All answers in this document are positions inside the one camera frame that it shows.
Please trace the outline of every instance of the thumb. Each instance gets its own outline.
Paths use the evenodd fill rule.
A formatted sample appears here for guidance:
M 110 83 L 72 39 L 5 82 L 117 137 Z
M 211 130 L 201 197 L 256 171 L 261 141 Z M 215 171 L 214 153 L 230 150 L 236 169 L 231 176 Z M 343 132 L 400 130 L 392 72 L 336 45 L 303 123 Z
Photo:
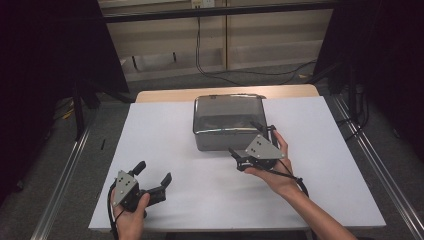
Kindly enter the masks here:
M 150 194 L 145 193 L 143 196 L 141 196 L 140 201 L 138 201 L 137 210 L 135 211 L 135 214 L 141 216 L 144 218 L 144 209 L 146 209 L 147 205 L 149 204 L 150 200 Z

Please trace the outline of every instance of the wall outlet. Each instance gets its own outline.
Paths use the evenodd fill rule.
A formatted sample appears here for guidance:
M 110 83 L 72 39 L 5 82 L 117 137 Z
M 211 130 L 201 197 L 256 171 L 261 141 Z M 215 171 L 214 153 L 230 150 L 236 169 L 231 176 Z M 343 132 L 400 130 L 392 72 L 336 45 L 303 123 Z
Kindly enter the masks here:
M 201 8 L 202 7 L 202 0 L 191 0 L 191 8 Z
M 215 7 L 215 0 L 202 0 L 202 3 L 203 8 Z

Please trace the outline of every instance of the table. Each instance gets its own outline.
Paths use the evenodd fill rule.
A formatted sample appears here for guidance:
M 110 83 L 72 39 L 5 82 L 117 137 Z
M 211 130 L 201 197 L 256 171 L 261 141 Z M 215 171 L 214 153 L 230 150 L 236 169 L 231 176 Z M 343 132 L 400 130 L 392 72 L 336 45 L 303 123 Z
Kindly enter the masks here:
M 316 89 L 313 93 L 313 86 L 287 87 L 227 88 L 198 93 L 257 93 L 268 97 L 264 99 L 267 122 L 276 125 L 289 143 L 295 175 L 304 179 L 311 199 L 346 227 L 384 226 L 324 99 L 317 96 Z M 312 89 L 308 91 L 311 96 L 300 97 L 302 88 Z M 281 91 L 281 97 L 296 95 L 290 95 L 289 89 L 299 90 L 298 97 L 267 95 L 267 91 Z M 170 93 L 178 91 L 184 94 L 179 101 L 171 101 Z M 238 172 L 228 152 L 197 150 L 192 132 L 192 100 L 196 91 L 168 90 L 162 96 L 149 92 L 146 98 L 141 93 L 137 102 L 144 102 L 147 96 L 152 97 L 151 101 L 131 105 L 89 228 L 109 229 L 104 206 L 109 186 L 118 170 L 131 170 L 144 160 L 147 168 L 137 177 L 142 188 L 158 186 L 167 172 L 173 176 L 167 200 L 147 209 L 147 231 L 307 229 L 303 219 L 262 180 Z

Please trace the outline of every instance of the forearm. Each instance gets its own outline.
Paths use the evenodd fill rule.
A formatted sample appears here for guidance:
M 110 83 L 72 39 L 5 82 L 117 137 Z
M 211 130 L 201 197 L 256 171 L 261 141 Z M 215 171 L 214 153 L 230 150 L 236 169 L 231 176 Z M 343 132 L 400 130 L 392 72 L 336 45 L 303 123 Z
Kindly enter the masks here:
M 356 239 L 346 228 L 310 200 L 297 187 L 280 194 L 322 240 Z

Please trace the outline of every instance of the gray floor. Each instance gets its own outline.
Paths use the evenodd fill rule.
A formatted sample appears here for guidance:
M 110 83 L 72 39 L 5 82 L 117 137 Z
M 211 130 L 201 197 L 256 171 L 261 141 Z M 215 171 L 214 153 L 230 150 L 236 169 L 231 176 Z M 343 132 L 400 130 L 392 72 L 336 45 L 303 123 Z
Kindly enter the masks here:
M 295 69 L 297 66 L 299 64 L 286 64 L 249 70 L 267 73 L 284 72 Z M 313 64 L 310 64 L 299 70 L 289 84 L 305 82 L 303 76 L 309 76 L 312 71 Z M 273 85 L 289 80 L 291 75 L 266 76 L 226 73 L 220 75 L 220 77 L 231 79 L 231 81 L 242 85 Z M 136 93 L 144 90 L 222 86 L 234 86 L 234 84 L 223 79 L 205 77 L 201 74 L 129 82 L 131 96 L 135 96 Z M 320 94 L 325 96 L 335 120 L 342 119 L 333 96 L 328 93 L 326 82 L 320 82 L 317 84 L 317 88 Z M 55 220 L 49 229 L 48 239 L 112 239 L 112 235 L 109 233 L 89 230 L 88 223 L 119 141 L 129 105 L 117 102 L 106 95 L 101 95 L 100 98 L 102 105 L 95 114 L 94 125 L 85 143 L 84 151 L 76 163 L 75 171 L 64 193 L 63 202 L 57 215 L 54 216 Z M 94 115 L 93 112 L 88 110 L 86 114 Z M 38 160 L 24 179 L 24 190 L 11 194 L 0 209 L 0 239 L 31 238 L 75 145 L 75 130 L 73 115 L 68 119 L 59 118 L 55 122 L 50 138 L 46 141 Z M 340 130 L 345 137 L 351 135 L 347 124 L 342 125 Z M 421 194 L 424 192 L 422 184 L 424 182 L 423 162 L 416 157 L 407 142 L 393 134 L 392 126 L 372 102 L 370 104 L 370 120 L 364 132 L 371 140 L 399 188 L 422 219 L 424 215 L 424 195 Z M 415 239 L 358 145 L 357 139 L 350 139 L 347 141 L 347 145 L 387 222 L 387 226 L 384 228 L 352 231 L 357 236 L 375 239 Z M 287 234 L 270 232 L 244 233 L 234 236 L 224 233 L 218 235 L 186 233 L 177 234 L 176 239 L 232 239 L 234 237 L 243 237 L 243 239 L 293 239 L 292 236 Z M 164 237 L 165 234 L 163 233 L 146 233 L 144 235 L 144 239 L 164 239 Z

